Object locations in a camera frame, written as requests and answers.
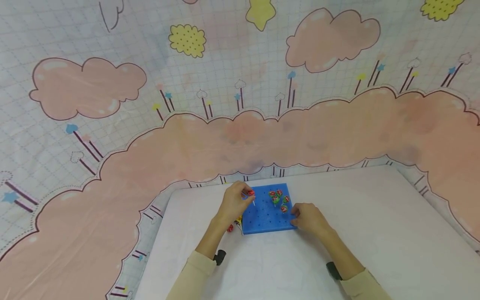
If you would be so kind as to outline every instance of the person's left hand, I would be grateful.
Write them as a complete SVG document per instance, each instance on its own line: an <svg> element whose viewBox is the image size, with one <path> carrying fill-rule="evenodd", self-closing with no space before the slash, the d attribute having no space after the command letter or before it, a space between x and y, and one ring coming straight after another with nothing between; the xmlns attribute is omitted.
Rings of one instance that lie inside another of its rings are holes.
<svg viewBox="0 0 480 300"><path fill-rule="evenodd" d="M247 195L248 191L251 190L252 188L242 181L236 181L227 188L223 195L222 204L215 216L225 229L241 216L248 205L255 200L255 196L250 196L245 200L242 199L242 193Z"/></svg>

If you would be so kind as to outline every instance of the person's right hand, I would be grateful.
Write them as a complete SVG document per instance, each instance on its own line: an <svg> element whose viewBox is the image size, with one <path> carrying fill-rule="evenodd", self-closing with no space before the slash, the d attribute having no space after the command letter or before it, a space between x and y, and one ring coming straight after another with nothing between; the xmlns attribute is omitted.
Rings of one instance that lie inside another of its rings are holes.
<svg viewBox="0 0 480 300"><path fill-rule="evenodd" d="M290 221L293 226L313 233L319 238L325 237L334 231L322 212L312 203L295 203L291 213L296 216L295 219Z"/></svg>

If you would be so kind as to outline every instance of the blue pegboard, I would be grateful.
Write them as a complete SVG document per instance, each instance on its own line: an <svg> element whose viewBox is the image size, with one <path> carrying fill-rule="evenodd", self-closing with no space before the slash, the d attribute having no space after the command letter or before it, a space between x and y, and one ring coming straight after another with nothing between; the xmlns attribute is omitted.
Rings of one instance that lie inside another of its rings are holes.
<svg viewBox="0 0 480 300"><path fill-rule="evenodd" d="M252 187L255 191L255 205L250 204L243 213L242 231L243 234L253 234L270 231L281 231L295 229L290 224L290 220L295 216L290 214L292 201L286 183L271 184ZM288 207L286 213L282 213L280 206L282 201L274 206L272 198L268 194L270 191L282 190L284 195L290 197L290 202L285 205Z"/></svg>

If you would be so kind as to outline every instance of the white table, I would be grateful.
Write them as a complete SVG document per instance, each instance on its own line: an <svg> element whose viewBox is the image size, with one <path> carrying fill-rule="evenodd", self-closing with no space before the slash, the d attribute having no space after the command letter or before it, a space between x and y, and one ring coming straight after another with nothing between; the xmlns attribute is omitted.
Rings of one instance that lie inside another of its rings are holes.
<svg viewBox="0 0 480 300"><path fill-rule="evenodd" d="M286 182L292 202L315 203L394 300L478 300L480 258L392 167L250 181ZM136 300L165 299L229 185L172 194ZM226 233L223 264L204 299L346 299L318 242L299 230Z"/></svg>

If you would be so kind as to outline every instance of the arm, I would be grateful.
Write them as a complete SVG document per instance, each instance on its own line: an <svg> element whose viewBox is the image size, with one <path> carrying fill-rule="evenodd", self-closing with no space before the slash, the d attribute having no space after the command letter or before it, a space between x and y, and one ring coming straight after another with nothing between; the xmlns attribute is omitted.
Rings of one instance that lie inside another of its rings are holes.
<svg viewBox="0 0 480 300"><path fill-rule="evenodd" d="M167 300L200 299L206 281L215 269L216 263L213 257L223 234L255 199L255 196L242 199L242 193L246 194L251 190L252 188L245 182L240 181L227 188L217 214L210 222L197 248L187 259L182 272L168 293Z"/></svg>
<svg viewBox="0 0 480 300"><path fill-rule="evenodd" d="M314 234L324 245L342 276L345 292L355 300L391 300L373 276L343 243L315 205L297 203L292 208L294 226Z"/></svg>

